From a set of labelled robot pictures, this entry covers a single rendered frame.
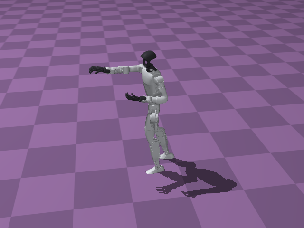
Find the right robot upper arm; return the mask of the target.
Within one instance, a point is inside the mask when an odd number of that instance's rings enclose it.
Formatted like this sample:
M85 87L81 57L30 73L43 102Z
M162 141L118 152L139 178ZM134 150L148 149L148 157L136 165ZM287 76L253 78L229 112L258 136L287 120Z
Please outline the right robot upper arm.
M129 74L129 72L140 72L142 73L142 69L144 68L143 64L135 65L135 66L129 66L123 68L123 74Z

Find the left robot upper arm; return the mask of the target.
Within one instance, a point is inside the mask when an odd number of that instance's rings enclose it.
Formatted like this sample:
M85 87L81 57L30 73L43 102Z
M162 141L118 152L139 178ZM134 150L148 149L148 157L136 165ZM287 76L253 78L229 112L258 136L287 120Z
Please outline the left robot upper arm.
M159 92L161 93L161 97L166 97L168 101L167 92L164 85L164 78L160 74L155 74L154 76L154 82L158 87Z

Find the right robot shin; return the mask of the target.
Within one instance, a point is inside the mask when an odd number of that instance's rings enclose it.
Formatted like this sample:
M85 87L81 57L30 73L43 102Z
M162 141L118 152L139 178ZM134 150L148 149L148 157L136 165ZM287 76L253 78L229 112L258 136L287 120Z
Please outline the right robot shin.
M164 129L164 128L163 128ZM156 134L156 133L155 133ZM157 139L159 140L159 142L160 142L160 146L162 147L162 149L163 149L163 151L164 151L164 153L165 153L165 155L169 155L169 149L168 149L168 141L167 141L167 135L166 135L166 133L164 134L164 136L162 136L162 137L159 137L159 136L157 136L157 134L156 134L156 137L157 137Z

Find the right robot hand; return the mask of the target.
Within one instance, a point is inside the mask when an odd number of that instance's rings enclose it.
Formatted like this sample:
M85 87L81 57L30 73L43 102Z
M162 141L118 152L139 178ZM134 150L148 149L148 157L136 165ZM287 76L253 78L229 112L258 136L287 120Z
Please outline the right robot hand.
M106 67L95 67L95 66L92 66L89 68L89 73L91 74L93 71L97 71L95 72L95 74L97 74L98 72L103 72L103 73L110 73L110 70L107 70Z

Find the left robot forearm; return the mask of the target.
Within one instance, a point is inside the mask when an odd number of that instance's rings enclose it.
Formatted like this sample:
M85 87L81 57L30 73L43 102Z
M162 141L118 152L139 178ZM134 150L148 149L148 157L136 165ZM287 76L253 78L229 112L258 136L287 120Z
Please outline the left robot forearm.
M167 102L167 98L166 97L152 97L152 96L145 96L146 97L146 100L142 100L141 102L142 103L156 103L156 104L162 104L162 103L165 103Z

